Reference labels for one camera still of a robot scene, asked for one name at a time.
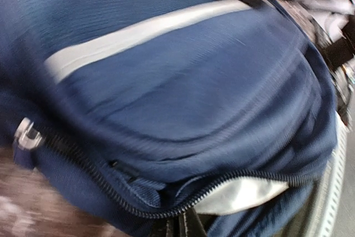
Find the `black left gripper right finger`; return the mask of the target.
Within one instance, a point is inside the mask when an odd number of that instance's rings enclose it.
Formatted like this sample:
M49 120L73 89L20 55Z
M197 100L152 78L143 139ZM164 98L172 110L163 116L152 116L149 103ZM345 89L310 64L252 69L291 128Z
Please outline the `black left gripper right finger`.
M207 237L204 226L194 209L179 215L180 237Z

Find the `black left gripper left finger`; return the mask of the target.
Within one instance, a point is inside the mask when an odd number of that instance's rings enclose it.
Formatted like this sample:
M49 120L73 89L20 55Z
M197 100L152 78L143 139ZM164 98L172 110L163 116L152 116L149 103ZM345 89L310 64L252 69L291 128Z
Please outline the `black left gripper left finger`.
M168 237L170 236L170 221L169 219L159 219L153 224L150 237Z

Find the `navy blue student backpack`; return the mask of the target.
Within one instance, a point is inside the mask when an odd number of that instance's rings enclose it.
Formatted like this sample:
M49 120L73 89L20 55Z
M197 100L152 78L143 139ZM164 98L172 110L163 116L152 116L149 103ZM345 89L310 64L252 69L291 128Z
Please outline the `navy blue student backpack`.
M128 236L189 209L271 236L336 145L328 67L278 0L1 0L1 148Z

